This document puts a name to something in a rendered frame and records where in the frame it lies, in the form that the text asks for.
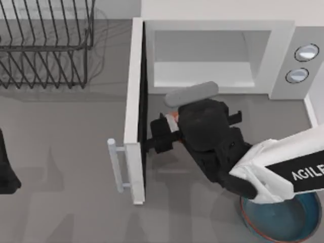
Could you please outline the orange and white item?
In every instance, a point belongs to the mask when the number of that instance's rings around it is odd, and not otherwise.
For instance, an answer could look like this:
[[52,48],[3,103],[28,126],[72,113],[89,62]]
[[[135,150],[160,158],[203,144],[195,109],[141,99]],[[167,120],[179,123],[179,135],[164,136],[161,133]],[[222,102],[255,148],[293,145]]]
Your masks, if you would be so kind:
[[167,113],[165,118],[167,119],[172,136],[176,138],[178,142],[182,142],[182,135],[178,127],[179,113],[176,111]]

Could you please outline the pale grey rounded box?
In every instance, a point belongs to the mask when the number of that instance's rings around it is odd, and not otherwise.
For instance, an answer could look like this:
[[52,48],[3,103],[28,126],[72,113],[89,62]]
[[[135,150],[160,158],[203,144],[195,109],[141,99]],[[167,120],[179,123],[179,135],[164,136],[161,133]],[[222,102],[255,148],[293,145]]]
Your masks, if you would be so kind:
[[215,82],[205,82],[171,91],[165,95],[167,107],[179,107],[196,101],[215,97],[219,86]]

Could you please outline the white microwave door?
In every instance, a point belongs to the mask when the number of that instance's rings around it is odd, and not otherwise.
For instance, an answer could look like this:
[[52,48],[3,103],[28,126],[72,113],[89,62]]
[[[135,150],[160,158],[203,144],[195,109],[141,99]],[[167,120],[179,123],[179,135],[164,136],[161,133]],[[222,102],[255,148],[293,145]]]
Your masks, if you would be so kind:
[[124,129],[124,148],[130,192],[134,205],[142,205],[145,202],[141,145],[138,141],[142,41],[143,20],[141,18],[133,18]]

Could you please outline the pale microwave oven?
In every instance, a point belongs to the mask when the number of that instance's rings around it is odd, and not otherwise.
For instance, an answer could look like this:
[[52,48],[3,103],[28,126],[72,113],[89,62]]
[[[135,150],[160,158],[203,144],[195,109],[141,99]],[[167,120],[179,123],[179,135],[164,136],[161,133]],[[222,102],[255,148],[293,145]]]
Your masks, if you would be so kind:
[[[305,98],[324,64],[324,0],[142,0],[149,89],[215,82],[221,94]],[[308,62],[295,51],[308,44]],[[293,69],[308,78],[286,81]]]

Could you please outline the small round microwave knob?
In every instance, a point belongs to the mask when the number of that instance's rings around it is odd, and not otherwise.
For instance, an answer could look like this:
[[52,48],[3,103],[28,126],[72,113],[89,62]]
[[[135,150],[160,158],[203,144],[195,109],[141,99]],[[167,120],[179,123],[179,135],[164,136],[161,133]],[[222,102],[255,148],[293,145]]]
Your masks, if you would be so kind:
[[306,68],[293,69],[286,74],[286,81],[291,84],[298,84],[305,81],[308,76],[309,71]]

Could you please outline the large round microwave knob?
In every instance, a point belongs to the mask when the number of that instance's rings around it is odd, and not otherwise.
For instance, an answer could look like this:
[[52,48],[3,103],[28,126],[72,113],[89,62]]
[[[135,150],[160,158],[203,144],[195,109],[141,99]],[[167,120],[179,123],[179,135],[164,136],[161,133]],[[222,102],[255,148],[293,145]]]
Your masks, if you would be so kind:
[[294,57],[299,62],[308,62],[314,59],[319,54],[319,47],[315,44],[308,44],[299,47],[294,54]]

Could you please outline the blue bowl with orange rim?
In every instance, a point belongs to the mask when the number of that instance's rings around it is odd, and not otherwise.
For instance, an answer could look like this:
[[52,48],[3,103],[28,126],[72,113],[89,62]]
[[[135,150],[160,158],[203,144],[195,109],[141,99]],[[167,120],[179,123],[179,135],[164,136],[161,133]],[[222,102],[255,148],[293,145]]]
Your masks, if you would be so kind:
[[322,205],[315,192],[273,204],[239,199],[246,228],[265,243],[302,243],[312,237],[322,220]]

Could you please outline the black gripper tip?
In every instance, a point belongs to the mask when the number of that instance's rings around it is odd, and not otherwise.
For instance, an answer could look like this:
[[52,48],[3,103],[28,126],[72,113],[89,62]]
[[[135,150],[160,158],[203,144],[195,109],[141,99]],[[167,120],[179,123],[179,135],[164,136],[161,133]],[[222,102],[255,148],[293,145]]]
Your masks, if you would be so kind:
[[22,186],[8,159],[3,132],[0,129],[0,195],[14,194]]

